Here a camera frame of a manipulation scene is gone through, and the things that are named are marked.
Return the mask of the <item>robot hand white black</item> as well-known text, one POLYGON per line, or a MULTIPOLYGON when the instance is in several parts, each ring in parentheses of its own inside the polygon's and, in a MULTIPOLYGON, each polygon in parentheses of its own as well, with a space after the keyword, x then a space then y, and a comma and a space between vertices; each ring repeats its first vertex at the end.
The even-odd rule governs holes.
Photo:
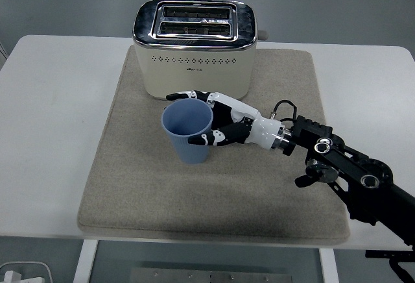
POLYGON ((211 130, 190 136, 188 143, 191 145, 254 143, 264 149, 273 149, 280 143, 278 136, 282 123, 263 117, 256 108, 223 93, 191 90, 169 94, 166 99, 198 99, 212 109, 211 130))

